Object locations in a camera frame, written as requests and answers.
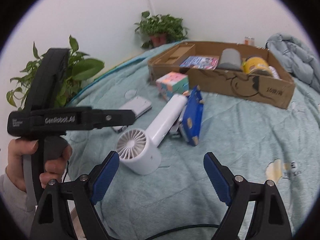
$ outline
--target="blue blanket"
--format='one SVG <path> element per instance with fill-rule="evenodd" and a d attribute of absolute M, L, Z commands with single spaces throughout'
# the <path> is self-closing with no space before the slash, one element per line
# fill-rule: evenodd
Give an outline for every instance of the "blue blanket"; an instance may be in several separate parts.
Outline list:
<path fill-rule="evenodd" d="M 147 61 L 169 45 L 148 51 L 103 75 L 70 105 L 118 108 L 128 90 L 152 102 L 152 110 L 133 127 L 146 129 L 166 102 L 149 85 Z M 296 89 L 287 110 L 215 93 L 205 100 L 200 143 L 164 138 L 159 146 L 160 167 L 140 176 L 120 165 L 96 210 L 108 233 L 118 239 L 145 239 L 175 227 L 219 224 L 227 210 L 220 202 L 203 168 L 208 151 L 234 174 L 248 181 L 276 182 L 294 232 L 310 210 L 320 181 L 320 95 L 295 80 Z M 76 179 L 101 163 L 115 149 L 119 135 L 111 128 L 69 132 L 73 147 L 69 175 Z M 254 203 L 250 203 L 239 236 L 244 239 Z M 188 229 L 161 239 L 211 239 L 213 228 Z"/>
<path fill-rule="evenodd" d="M 306 44 L 291 35 L 277 33 L 267 40 L 266 48 L 286 71 L 320 93 L 320 62 Z"/>

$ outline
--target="potted plant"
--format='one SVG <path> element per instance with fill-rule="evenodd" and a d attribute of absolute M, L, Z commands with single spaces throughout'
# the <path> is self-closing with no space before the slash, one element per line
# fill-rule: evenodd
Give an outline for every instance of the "potted plant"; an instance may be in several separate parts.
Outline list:
<path fill-rule="evenodd" d="M 149 11 L 145 11 L 141 13 L 141 21 L 135 23 L 138 27 L 134 31 L 139 31 L 141 35 L 148 37 L 148 41 L 143 43 L 142 48 L 158 47 L 187 38 L 188 32 L 185 27 L 182 27 L 182 20 L 170 14 L 151 16 Z"/>
<path fill-rule="evenodd" d="M 76 94 L 81 91 L 81 83 L 93 77 L 104 68 L 104 62 L 95 58 L 84 58 L 89 56 L 84 52 L 79 51 L 79 45 L 75 38 L 69 36 L 70 52 L 68 60 L 68 68 L 66 70 L 65 79 L 62 84 L 61 90 L 57 95 L 54 103 L 54 107 L 64 107 Z M 26 73 L 23 77 L 13 77 L 10 79 L 16 81 L 17 85 L 14 90 L 7 92 L 7 101 L 10 105 L 17 107 L 16 100 L 20 101 L 21 110 L 23 103 L 29 93 L 29 88 L 32 84 L 33 78 L 36 74 L 38 67 L 41 64 L 45 54 L 39 56 L 38 50 L 33 42 L 33 56 L 36 58 L 34 61 L 29 61 L 25 69 L 21 70 L 21 73 Z"/>

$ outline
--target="gray sleeve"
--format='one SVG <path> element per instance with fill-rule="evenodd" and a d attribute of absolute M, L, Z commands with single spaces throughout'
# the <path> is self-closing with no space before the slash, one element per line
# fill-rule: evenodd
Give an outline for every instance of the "gray sleeve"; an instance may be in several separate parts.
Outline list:
<path fill-rule="evenodd" d="M 6 173 L 0 176 L 0 196 L 16 224 L 29 236 L 36 207 L 27 206 L 27 194 L 19 190 Z"/>

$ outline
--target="hand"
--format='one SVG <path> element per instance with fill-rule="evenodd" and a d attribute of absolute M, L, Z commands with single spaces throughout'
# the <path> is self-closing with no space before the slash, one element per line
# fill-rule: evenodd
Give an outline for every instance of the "hand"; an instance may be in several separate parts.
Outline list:
<path fill-rule="evenodd" d="M 38 149 L 38 141 L 28 141 L 23 138 L 11 140 L 8 145 L 8 166 L 6 173 L 11 182 L 21 191 L 26 192 L 26 184 L 23 176 L 22 155 L 31 155 Z M 62 156 L 56 160 L 47 161 L 44 165 L 46 172 L 40 175 L 41 186 L 45 188 L 50 179 L 61 182 L 66 168 L 67 160 L 72 154 L 72 148 L 68 145 Z"/>

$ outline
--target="pastel cube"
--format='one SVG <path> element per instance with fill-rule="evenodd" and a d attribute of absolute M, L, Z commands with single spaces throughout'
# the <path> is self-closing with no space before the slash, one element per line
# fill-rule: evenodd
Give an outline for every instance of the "pastel cube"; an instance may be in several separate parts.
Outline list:
<path fill-rule="evenodd" d="M 174 94 L 183 94 L 189 90 L 188 76 L 170 72 L 156 80 L 156 85 L 160 94 L 169 101 Z"/>

